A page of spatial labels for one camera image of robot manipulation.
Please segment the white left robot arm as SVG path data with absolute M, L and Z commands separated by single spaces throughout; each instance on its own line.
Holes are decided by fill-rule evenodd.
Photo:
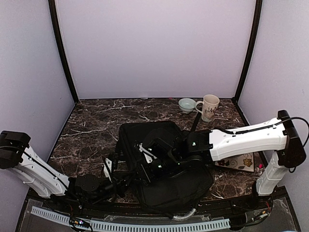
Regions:
M 23 132 L 0 133 L 0 167 L 14 173 L 58 211 L 68 207 L 68 199 L 96 204 L 114 195 L 124 197 L 133 172 L 112 172 L 109 162 L 103 171 L 106 178 L 85 174 L 76 178 L 59 173 L 33 150 L 30 137 Z

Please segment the black student bag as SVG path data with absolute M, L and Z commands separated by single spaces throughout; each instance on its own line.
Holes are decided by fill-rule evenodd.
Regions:
M 181 130 L 173 121 L 125 123 L 116 152 L 132 172 L 132 188 L 148 212 L 185 221 L 214 183 L 210 130 Z

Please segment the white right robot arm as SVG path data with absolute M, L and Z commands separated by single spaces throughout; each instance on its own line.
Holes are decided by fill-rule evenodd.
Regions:
M 305 144 L 301 142 L 293 119 L 287 111 L 281 110 L 276 118 L 264 123 L 228 130 L 192 131 L 181 138 L 158 128 L 148 133 L 137 149 L 152 172 L 158 174 L 271 150 L 271 161 L 253 185 L 254 193 L 246 200 L 246 205 L 256 210 L 265 202 L 265 196 L 272 194 L 288 170 L 295 169 L 307 157 Z

